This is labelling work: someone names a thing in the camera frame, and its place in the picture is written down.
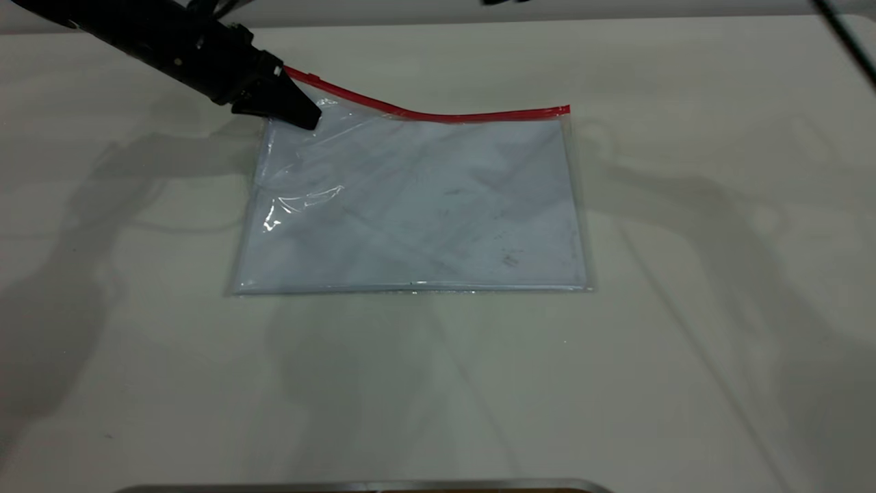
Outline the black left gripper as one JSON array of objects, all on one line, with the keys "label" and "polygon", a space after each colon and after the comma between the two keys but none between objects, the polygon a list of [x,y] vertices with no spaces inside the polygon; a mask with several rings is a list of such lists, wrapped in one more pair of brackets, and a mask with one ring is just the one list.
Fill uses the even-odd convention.
[{"label": "black left gripper", "polygon": [[[243,25],[173,15],[164,25],[162,73],[234,114],[262,116],[313,131],[322,110],[283,71],[276,56],[253,46]],[[260,102],[272,97],[272,102]]]}]

